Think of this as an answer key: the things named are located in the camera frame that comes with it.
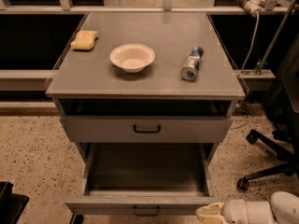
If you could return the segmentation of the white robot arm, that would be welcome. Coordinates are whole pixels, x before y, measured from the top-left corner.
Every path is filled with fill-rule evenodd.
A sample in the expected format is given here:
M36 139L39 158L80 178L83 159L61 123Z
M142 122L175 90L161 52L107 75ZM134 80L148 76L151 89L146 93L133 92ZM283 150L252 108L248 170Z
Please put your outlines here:
M201 224L299 224L299 198L277 191L269 201L230 200L195 211Z

